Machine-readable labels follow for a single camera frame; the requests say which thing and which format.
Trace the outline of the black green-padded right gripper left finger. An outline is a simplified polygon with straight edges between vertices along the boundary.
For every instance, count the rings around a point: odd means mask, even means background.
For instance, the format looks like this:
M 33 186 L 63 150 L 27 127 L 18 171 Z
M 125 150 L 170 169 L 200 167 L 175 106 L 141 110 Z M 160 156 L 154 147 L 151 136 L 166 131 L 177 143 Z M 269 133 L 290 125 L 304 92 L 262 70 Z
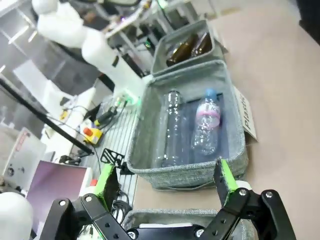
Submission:
M 58 198 L 52 202 L 46 218 L 47 240 L 76 240 L 84 226 L 92 225 L 104 240 L 130 240 L 131 237 L 111 213 L 107 193 L 119 186 L 116 167 L 104 165 L 95 189 L 71 201 Z

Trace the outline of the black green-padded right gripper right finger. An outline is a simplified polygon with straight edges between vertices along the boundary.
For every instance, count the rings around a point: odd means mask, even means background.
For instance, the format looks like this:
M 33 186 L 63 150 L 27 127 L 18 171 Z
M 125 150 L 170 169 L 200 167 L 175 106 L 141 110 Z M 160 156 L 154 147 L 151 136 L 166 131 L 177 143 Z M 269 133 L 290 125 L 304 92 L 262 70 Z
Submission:
M 261 194 L 237 185 L 225 159 L 215 164 L 214 182 L 221 209 L 200 235 L 201 240 L 226 240 L 240 220 L 250 220 L 260 240 L 295 240 L 296 235 L 279 193 Z

